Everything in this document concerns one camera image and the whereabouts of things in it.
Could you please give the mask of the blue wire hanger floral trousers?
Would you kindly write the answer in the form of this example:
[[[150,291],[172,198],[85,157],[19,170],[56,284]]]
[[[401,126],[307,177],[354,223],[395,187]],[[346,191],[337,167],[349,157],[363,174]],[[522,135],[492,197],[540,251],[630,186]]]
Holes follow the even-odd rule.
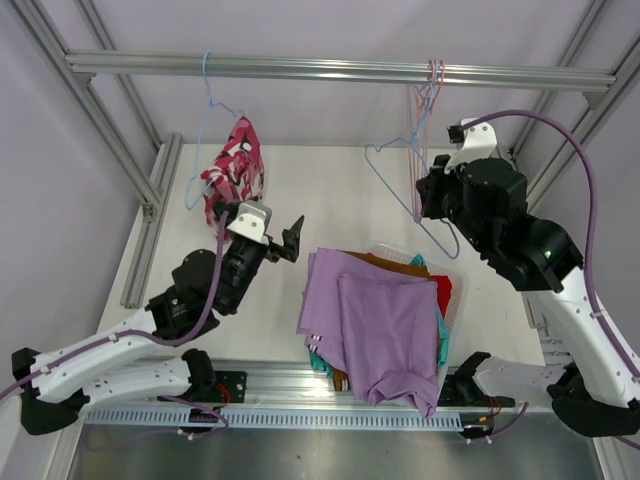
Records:
[[[194,187],[194,182],[199,178],[199,174],[201,173],[200,159],[201,159],[201,150],[203,145],[203,137],[204,137],[205,129],[207,127],[209,120],[211,119],[213,111],[216,108],[220,107],[225,111],[227,111],[228,113],[230,113],[235,119],[238,119],[239,117],[245,114],[245,111],[242,109],[232,109],[228,105],[226,105],[224,102],[216,101],[214,99],[213,89],[212,89],[211,82],[209,80],[209,75],[208,75],[208,62],[209,62],[209,59],[212,57],[212,55],[213,55],[212,51],[207,51],[203,54],[202,60],[201,60],[201,75],[202,75],[204,86],[205,86],[207,110],[200,122],[200,127],[198,131],[196,147],[195,147],[195,153],[193,157],[193,171],[192,171],[191,177],[187,181],[185,193],[184,193],[184,206],[187,211],[192,211],[196,208],[196,206],[202,200],[203,194],[209,188],[209,183],[206,183],[205,186],[201,188],[201,190],[199,191],[196,197],[192,197],[191,195]]]

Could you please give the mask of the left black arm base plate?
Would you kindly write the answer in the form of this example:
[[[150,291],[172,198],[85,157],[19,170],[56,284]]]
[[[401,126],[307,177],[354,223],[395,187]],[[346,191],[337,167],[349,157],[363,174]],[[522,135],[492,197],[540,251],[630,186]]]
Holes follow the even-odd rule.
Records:
[[[215,372],[216,383],[210,390],[207,399],[219,404],[243,404],[247,391],[248,374],[245,371]]]

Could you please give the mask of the aluminium frame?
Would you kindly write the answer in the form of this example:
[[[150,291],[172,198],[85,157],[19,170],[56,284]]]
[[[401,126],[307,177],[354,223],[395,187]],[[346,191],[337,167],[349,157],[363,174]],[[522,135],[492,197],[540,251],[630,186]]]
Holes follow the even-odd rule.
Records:
[[[620,92],[590,107],[554,92],[542,113],[573,129],[598,187],[593,269],[604,307],[639,346],[639,4],[636,1],[493,1],[482,42],[505,47],[506,65],[566,64],[615,73]]]
[[[40,1],[9,1],[7,7],[17,24],[32,41],[36,51],[61,80],[84,118],[124,171],[140,201],[141,226],[120,300],[120,304],[125,308],[139,308],[142,306],[150,278],[152,261],[170,199],[183,138],[178,133],[172,133],[165,142],[162,142],[131,78],[125,74],[118,74],[115,82],[153,151],[158,154],[156,173],[145,174],[124,134],[117,127],[95,87],[92,86],[92,79],[96,74],[73,70],[70,63],[72,49],[46,11],[44,4]]]

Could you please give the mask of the aluminium hanging rail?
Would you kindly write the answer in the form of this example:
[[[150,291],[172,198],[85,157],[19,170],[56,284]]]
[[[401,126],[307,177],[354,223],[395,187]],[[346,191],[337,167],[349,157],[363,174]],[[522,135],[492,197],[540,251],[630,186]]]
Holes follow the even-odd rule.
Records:
[[[65,56],[76,73],[282,79],[375,84],[426,84],[536,91],[605,93],[608,71],[568,67],[508,67],[335,59],[232,56],[205,53],[75,50]]]

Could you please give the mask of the white plastic basket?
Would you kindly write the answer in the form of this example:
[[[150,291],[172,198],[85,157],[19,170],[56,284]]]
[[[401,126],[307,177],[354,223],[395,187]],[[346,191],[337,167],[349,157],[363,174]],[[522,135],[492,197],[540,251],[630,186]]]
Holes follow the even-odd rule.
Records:
[[[380,258],[403,264],[408,264],[418,255],[417,252],[412,250],[387,243],[374,244],[369,248],[369,252]],[[449,332],[447,362],[438,370],[438,385],[439,390],[442,390],[447,375],[452,374],[455,370],[455,366],[453,365],[454,346],[464,316],[464,305],[468,293],[467,283],[469,278],[451,262],[435,261],[426,254],[423,254],[423,258],[427,269],[433,276],[447,276],[452,284],[450,301],[446,312],[442,314]]]

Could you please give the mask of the aluminium frame right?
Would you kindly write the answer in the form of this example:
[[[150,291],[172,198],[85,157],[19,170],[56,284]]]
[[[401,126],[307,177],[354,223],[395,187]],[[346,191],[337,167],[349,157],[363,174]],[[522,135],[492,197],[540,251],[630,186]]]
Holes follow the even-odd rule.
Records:
[[[506,65],[566,64],[615,73],[620,92],[590,107],[554,92],[542,113],[573,129],[598,187],[593,269],[604,307],[639,346],[639,4],[636,1],[493,1],[482,42],[505,47]]]

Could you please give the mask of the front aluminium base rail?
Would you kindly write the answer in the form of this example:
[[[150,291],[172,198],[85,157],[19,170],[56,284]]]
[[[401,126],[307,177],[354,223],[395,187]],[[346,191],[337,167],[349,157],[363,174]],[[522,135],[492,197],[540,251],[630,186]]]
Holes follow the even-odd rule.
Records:
[[[219,404],[207,399],[216,383],[215,372],[245,371],[247,391],[243,404]],[[152,358],[130,365],[97,366],[85,363],[62,366],[59,379],[43,396],[47,402],[70,404],[80,414],[126,406],[144,400],[154,404],[192,407],[217,418],[224,408],[319,409],[319,410],[399,410],[416,412],[404,397],[395,396],[373,404],[349,390],[337,392],[332,382],[302,364],[276,365],[269,362],[218,362],[208,355],[189,350],[180,357]]]

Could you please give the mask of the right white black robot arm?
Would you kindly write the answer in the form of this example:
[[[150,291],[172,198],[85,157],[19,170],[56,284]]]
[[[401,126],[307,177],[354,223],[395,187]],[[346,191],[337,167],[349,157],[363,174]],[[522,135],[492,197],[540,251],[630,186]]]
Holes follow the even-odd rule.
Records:
[[[455,380],[467,404],[505,396],[553,410],[590,438],[639,431],[639,357],[586,281],[587,265],[557,223],[527,211],[524,175],[499,158],[455,165],[435,158],[416,183],[421,214],[450,221],[481,260],[525,295],[568,351],[568,364],[503,360],[479,352]]]

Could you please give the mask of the aluminium frame left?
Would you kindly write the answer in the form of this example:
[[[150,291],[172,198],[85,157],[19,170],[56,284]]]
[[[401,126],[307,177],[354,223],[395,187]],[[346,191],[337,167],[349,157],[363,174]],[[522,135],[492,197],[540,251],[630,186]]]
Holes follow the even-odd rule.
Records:
[[[120,304],[125,308],[139,308],[142,306],[150,278],[152,261],[170,199],[183,138],[178,133],[172,133],[165,142],[162,142],[131,78],[125,74],[118,74],[115,82],[153,151],[158,154],[156,173],[145,174],[124,134],[117,127],[95,87],[92,86],[92,79],[96,74],[73,70],[70,63],[72,49],[46,11],[44,4],[40,1],[9,1],[7,7],[17,24],[32,41],[36,51],[61,80],[84,118],[124,171],[140,201],[141,226],[120,300]]]

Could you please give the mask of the pink floral trousers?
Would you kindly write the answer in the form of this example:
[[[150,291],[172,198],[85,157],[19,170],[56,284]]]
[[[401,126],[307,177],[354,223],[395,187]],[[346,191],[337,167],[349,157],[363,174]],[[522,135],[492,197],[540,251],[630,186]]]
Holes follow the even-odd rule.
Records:
[[[218,222],[214,213],[217,202],[234,203],[262,199],[265,166],[261,155],[261,143],[248,117],[241,116],[235,123],[213,165],[204,170],[200,178],[205,181],[202,197],[205,203],[205,219],[209,227],[214,228]]]

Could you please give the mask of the red trousers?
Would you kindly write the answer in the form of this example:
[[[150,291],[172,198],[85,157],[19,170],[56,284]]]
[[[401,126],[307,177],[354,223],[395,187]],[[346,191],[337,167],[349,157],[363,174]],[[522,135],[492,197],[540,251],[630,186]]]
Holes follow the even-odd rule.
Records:
[[[437,284],[437,302],[442,316],[445,316],[452,297],[452,282],[446,275],[433,275],[430,279]]]

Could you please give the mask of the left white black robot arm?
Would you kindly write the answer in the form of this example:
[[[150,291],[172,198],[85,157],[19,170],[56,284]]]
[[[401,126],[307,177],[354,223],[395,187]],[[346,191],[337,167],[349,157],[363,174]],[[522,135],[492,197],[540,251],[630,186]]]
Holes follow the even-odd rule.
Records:
[[[214,207],[219,217],[215,250],[188,254],[172,273],[173,283],[116,326],[74,345],[41,353],[22,348],[11,356],[20,424],[30,435],[62,430],[97,408],[161,398],[196,408],[225,388],[209,355],[189,349],[147,366],[134,361],[162,348],[181,347],[216,329],[222,316],[237,313],[263,262],[294,263],[304,220],[268,235],[270,208],[254,200]]]

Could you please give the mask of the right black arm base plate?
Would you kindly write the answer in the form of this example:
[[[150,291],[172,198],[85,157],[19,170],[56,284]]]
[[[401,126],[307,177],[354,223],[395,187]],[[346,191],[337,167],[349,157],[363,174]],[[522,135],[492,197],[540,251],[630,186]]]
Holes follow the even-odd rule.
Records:
[[[490,407],[495,400],[483,393],[471,378],[447,375],[438,399],[439,407]]]

